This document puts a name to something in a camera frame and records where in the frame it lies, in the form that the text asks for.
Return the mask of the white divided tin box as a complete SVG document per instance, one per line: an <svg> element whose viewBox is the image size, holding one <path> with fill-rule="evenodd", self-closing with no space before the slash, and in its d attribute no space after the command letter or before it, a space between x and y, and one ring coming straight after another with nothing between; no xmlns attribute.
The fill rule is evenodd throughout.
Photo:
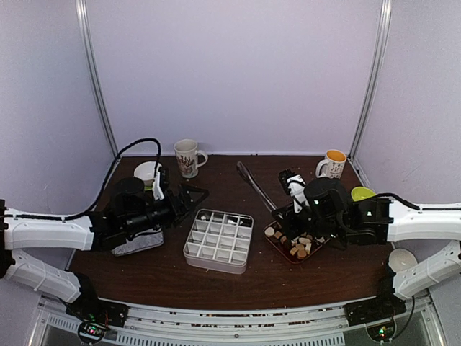
<svg viewBox="0 0 461 346"><path fill-rule="evenodd" d="M199 210L183 247L193 267L233 275L246 271L254 219L220 210Z"/></svg>

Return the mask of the bunny print tin lid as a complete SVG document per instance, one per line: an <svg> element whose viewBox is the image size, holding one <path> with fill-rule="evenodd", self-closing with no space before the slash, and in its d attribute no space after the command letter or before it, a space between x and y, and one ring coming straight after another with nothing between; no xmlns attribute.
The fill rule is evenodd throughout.
<svg viewBox="0 0 461 346"><path fill-rule="evenodd" d="M164 233L162 230L144 231L140 234L137 234L133 240L115 247L111 253L116 257L121 257L153 249L161 246L163 243Z"/></svg>

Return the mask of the metal tongs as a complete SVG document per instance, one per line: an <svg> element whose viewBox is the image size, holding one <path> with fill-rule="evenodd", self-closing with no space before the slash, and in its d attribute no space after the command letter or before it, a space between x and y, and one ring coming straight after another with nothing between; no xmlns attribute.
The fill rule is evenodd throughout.
<svg viewBox="0 0 461 346"><path fill-rule="evenodd" d="M272 199L268 196L268 194L262 189L259 183L254 178L251 170L241 161L238 161L236 164L236 171L242 178L242 180L248 184L256 194L261 198L263 204L269 210L269 212L273 212L277 209L277 206L274 204Z"/></svg>

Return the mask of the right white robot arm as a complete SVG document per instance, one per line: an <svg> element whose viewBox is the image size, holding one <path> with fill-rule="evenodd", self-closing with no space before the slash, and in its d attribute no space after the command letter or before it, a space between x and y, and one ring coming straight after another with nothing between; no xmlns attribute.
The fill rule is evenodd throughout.
<svg viewBox="0 0 461 346"><path fill-rule="evenodd" d="M389 283L369 304L370 313L386 317L397 298L416 293L460 273L460 204L416 205L385 192L353 201L337 178L321 177L309 183L299 174L279 174L285 193L293 199L286 211L275 211L287 239L306 233L314 238L336 239L348 244L387 244L409 239L446 239L447 245L422 262L400 265L389 256Z"/></svg>

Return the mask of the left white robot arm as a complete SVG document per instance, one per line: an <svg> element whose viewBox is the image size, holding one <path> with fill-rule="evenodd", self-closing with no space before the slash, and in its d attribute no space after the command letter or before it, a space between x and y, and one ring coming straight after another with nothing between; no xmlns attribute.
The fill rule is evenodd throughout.
<svg viewBox="0 0 461 346"><path fill-rule="evenodd" d="M53 295L88 320L98 319L104 306L87 276L59 270L24 249L111 251L177 226L209 195L206 189L185 184L179 185L177 194L166 183L153 191L154 195L145 193L139 178L124 178L113 186L103 210L74 216L26 214L1 206L1 278Z"/></svg>

